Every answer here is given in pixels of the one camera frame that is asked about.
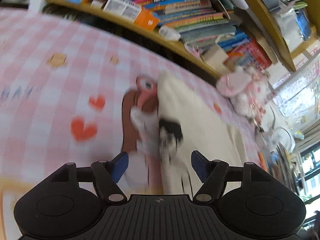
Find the cream white t-shirt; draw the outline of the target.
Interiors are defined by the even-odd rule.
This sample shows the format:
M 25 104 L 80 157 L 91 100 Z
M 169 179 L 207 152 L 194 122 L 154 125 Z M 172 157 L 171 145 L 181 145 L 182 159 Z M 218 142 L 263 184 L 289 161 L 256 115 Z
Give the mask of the cream white t-shirt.
M 208 160 L 219 159 L 231 166 L 248 160 L 240 130 L 225 123 L 182 80 L 169 73 L 159 76 L 159 153 L 164 194 L 190 197 L 202 186 L 191 165 L 198 150 Z

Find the pink brown plush toy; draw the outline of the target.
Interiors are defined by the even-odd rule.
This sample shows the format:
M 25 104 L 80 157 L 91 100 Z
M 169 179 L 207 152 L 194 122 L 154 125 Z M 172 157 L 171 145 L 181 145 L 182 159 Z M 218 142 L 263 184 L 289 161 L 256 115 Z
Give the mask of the pink brown plush toy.
M 159 191 L 161 175 L 157 82 L 145 75 L 137 76 L 136 86 L 123 96 L 121 113 L 121 151 L 129 156 L 125 180 L 138 193 Z

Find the pink checkered tablecloth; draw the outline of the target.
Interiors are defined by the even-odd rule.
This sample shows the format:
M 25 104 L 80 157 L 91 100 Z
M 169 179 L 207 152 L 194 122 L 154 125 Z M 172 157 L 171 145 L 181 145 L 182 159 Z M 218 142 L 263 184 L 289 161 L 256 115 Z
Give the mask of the pink checkered tablecloth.
M 65 163 L 89 166 L 121 151 L 124 94 L 145 75 L 183 80 L 258 147 L 248 122 L 216 89 L 180 65 L 87 25 L 1 9 L 1 239 L 18 239 L 18 199 Z

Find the small cardboard box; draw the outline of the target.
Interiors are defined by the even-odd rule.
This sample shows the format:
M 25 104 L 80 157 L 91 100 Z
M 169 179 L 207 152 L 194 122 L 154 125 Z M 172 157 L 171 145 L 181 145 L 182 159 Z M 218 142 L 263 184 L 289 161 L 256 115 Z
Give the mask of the small cardboard box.
M 226 75 L 231 72 L 224 64 L 224 62 L 228 59 L 228 55 L 217 44 L 211 46 L 205 53 L 203 53 L 202 59 L 219 75 Z

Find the white crumpled packet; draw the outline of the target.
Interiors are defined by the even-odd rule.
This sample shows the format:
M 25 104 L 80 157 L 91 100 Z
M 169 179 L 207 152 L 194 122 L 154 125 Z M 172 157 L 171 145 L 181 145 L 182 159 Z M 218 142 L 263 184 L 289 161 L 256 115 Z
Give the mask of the white crumpled packet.
M 181 35 L 175 29 L 163 25 L 159 28 L 159 35 L 167 41 L 179 41 Z

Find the row of colourful books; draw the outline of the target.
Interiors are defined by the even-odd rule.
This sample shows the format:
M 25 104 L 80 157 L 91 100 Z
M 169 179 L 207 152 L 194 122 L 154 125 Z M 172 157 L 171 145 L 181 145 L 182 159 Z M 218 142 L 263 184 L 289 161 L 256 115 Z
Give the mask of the row of colourful books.
M 153 31 L 143 29 L 103 9 L 92 7 L 93 0 L 80 4 L 66 0 L 48 1 L 91 14 L 103 15 L 108 20 L 122 24 L 201 68 L 215 73 L 217 72 L 202 59 L 202 54 L 215 44 L 228 55 L 224 64 L 230 71 L 235 66 L 265 70 L 274 60 L 274 54 L 259 31 L 255 27 L 245 26 L 242 19 L 234 13 L 233 6 L 225 5 L 220 0 L 130 0 L 152 11 L 160 19 Z M 162 38 L 158 31 L 163 25 L 179 32 L 180 40 L 167 41 Z

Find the wooden bookshelf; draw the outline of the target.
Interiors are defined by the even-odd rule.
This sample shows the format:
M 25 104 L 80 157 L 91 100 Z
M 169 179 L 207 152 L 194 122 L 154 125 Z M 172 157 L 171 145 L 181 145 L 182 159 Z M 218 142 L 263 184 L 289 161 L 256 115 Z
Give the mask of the wooden bookshelf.
M 319 0 L 46 1 L 134 31 L 213 76 L 233 65 L 294 72 L 319 35 Z

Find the lying white orange box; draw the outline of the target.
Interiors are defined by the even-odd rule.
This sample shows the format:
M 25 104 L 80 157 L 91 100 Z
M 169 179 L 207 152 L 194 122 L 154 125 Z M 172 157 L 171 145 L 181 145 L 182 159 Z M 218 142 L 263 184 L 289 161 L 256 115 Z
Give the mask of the lying white orange box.
M 160 22 L 152 11 L 130 0 L 107 0 L 103 11 L 124 18 L 149 31 L 153 31 Z

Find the small white eraser block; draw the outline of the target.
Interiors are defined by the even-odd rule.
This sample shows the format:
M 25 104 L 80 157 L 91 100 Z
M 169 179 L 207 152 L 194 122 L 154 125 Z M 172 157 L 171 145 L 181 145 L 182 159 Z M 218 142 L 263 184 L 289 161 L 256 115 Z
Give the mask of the small white eraser block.
M 103 9 L 105 3 L 106 3 L 106 1 L 103 1 L 103 0 L 93 0 L 91 2 L 91 6 L 98 8 L 98 9 Z

